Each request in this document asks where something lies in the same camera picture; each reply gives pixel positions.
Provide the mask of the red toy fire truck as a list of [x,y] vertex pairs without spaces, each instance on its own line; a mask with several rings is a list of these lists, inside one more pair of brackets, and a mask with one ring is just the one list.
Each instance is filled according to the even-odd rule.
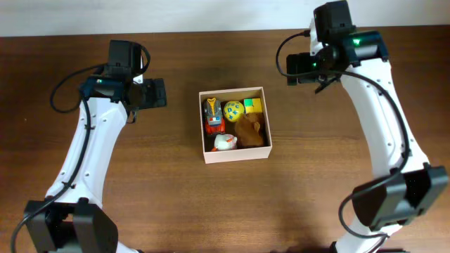
[[225,122],[221,109],[221,101],[207,98],[204,102],[205,132],[208,136],[225,133]]

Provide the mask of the multicoloured puzzle cube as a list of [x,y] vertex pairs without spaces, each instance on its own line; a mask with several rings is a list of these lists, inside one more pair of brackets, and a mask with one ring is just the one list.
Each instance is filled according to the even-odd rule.
[[260,98],[246,98],[243,101],[245,113],[263,113],[262,101]]

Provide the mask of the yellow letter ball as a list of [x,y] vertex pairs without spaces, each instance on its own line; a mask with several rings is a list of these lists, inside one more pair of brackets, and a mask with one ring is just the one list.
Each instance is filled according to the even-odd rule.
[[245,114],[245,108],[240,101],[231,100],[225,104],[223,113],[229,122],[237,122]]

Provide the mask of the pink duck figurine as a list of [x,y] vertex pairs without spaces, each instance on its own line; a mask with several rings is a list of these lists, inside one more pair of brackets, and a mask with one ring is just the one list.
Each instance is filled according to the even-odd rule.
[[218,134],[214,140],[212,152],[237,149],[238,138],[231,134]]

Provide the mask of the brown plush toy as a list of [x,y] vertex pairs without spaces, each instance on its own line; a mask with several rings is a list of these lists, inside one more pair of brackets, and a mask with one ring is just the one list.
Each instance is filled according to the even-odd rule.
[[234,129],[240,148],[258,148],[265,145],[263,137],[264,115],[261,112],[244,114]]

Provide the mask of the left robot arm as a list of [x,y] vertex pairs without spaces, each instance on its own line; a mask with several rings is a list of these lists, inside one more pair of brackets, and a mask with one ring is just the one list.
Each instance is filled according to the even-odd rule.
[[11,236],[25,226],[38,252],[131,252],[103,211],[103,187],[117,138],[139,110],[167,105],[163,79],[146,79],[148,50],[112,40],[108,61],[79,86],[79,119],[64,164],[42,201],[30,200]]

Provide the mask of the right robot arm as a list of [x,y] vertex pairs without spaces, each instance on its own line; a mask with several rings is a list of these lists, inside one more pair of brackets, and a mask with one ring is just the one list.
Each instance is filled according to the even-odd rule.
[[291,54],[279,72],[290,86],[315,83],[319,91],[340,82],[351,98],[366,137],[373,180],[344,199],[354,221],[331,252],[381,252],[394,233],[424,215],[449,177],[420,149],[394,88],[389,53],[379,32],[360,32],[346,1],[314,10],[307,53]]

